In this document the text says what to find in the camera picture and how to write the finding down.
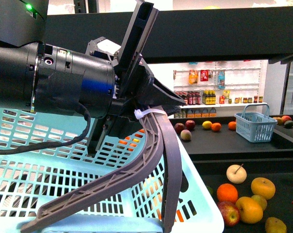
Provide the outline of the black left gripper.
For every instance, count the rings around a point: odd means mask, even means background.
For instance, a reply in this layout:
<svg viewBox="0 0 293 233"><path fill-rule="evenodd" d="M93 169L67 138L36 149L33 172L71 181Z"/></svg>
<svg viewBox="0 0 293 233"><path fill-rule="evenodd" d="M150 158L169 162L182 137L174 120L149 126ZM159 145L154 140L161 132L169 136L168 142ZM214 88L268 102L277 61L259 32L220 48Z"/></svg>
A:
<svg viewBox="0 0 293 233"><path fill-rule="evenodd" d="M168 115L184 105L184 100L164 86L155 77L141 51L156 20L154 4L139 1L136 4L121 48L110 59L114 68L114 90L109 110L96 117L87 141L90 154L96 153L106 136L125 138L141 128L134 115L138 108L162 106Z"/></svg>

